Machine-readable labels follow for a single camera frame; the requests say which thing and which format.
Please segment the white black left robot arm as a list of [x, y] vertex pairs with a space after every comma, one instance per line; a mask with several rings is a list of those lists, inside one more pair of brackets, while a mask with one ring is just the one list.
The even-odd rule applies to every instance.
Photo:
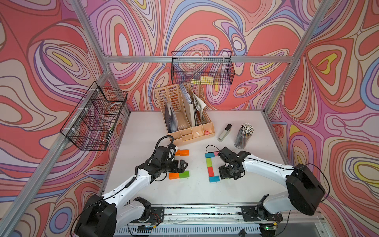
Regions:
[[115, 232], [138, 219], [149, 219], [151, 203], [136, 194], [163, 173], [183, 173], [188, 164], [176, 160], [174, 144], [154, 149], [152, 156], [135, 168], [134, 174], [103, 196], [92, 195], [86, 202], [71, 234], [79, 237], [112, 237]]

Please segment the teal block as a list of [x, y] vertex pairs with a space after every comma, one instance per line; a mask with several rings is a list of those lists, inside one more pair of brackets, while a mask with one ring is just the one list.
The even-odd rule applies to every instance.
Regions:
[[204, 154], [206, 158], [213, 158], [215, 157], [215, 153], [205, 153]]
[[211, 176], [211, 177], [209, 177], [209, 182], [210, 183], [219, 182], [219, 181], [220, 181], [220, 177], [219, 176]]

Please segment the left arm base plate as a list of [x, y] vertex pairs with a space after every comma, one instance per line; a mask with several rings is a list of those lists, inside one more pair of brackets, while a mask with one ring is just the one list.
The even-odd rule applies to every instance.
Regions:
[[146, 208], [138, 221], [141, 223], [148, 222], [159, 224], [164, 221], [164, 211], [165, 208], [163, 206], [153, 206]]

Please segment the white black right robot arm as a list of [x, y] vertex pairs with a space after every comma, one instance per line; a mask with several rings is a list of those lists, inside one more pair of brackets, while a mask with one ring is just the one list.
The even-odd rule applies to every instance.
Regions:
[[276, 195], [264, 195], [255, 207], [257, 217], [266, 220], [268, 215], [297, 210], [312, 216], [326, 194], [324, 187], [306, 165], [287, 166], [261, 159], [250, 152], [238, 154], [224, 147], [218, 157], [224, 162], [219, 167], [222, 179], [238, 180], [246, 173], [255, 173], [286, 188]]

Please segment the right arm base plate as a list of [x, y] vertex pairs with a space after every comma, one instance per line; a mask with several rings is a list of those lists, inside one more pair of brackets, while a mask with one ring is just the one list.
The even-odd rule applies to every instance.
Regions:
[[269, 213], [264, 207], [257, 207], [255, 205], [245, 205], [241, 207], [241, 212], [243, 220], [245, 222], [277, 222], [280, 223], [283, 220], [282, 214]]

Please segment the light green block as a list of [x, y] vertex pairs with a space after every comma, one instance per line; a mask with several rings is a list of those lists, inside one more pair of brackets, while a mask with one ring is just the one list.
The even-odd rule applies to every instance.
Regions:
[[207, 167], [212, 167], [212, 160], [211, 160], [211, 158], [206, 158], [206, 165], [207, 165]]

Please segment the red block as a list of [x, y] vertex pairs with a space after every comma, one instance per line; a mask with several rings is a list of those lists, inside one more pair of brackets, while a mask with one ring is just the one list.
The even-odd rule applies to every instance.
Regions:
[[208, 167], [207, 170], [208, 170], [208, 175], [209, 175], [209, 177], [214, 177], [214, 176], [215, 176], [215, 175], [214, 175], [213, 167]]

